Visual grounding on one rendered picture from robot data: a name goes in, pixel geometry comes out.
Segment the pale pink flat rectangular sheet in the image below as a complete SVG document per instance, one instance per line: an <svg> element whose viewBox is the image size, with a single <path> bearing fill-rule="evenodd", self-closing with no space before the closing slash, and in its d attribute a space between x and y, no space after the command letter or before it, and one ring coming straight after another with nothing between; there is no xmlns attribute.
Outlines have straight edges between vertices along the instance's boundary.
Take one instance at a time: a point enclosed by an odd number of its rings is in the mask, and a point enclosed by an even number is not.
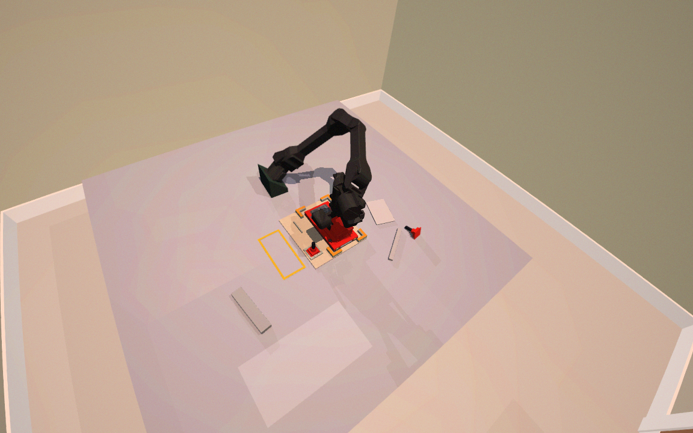
<svg viewBox="0 0 693 433"><path fill-rule="evenodd" d="M387 203L383 200L374 200L366 202L369 208L369 213L373 216L376 225L387 224L395 221L390 209L387 207Z"/></svg>

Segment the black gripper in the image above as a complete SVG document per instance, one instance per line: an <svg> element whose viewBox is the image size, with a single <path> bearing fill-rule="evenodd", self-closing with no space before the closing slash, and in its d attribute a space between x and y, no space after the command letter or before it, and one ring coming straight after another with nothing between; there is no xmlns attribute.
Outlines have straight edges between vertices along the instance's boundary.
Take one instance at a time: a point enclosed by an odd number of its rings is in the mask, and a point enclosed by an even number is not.
<svg viewBox="0 0 693 433"><path fill-rule="evenodd" d="M337 201L333 199L332 194L330 194L330 199L331 203L329 203L329 206L331 208L331 211L329 211L329 213L325 213L323 209L318 209L315 213L312 213L312 220L319 227L319 229L325 229L327 227L329 231L331 229L331 226L333 225L331 219L337 217L336 213L339 209ZM363 198L360 198L360 201L363 203L364 207L362 209L364 209L366 206L366 202Z"/></svg>

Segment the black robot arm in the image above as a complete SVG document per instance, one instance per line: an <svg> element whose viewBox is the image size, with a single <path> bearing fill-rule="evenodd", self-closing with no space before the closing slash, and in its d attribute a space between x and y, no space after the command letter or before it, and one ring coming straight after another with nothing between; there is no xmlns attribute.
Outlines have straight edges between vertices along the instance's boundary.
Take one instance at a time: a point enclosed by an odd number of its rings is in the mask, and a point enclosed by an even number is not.
<svg viewBox="0 0 693 433"><path fill-rule="evenodd" d="M348 114L344 109L333 111L323 127L310 135L297 146L289 146L273 155L273 163L266 171L272 180L282 182L287 171L299 169L304 164L304 158L318 146L323 145L335 135L345 135L350 132L350 160L346 171L333 174L333 199L339 209L337 217L343 221L345 228L356 226L364 218L362 199L369 182L372 180L371 169L366 160L366 126L362 121ZM355 187L354 183L359 188ZM359 198L360 197L360 198Z"/></svg>

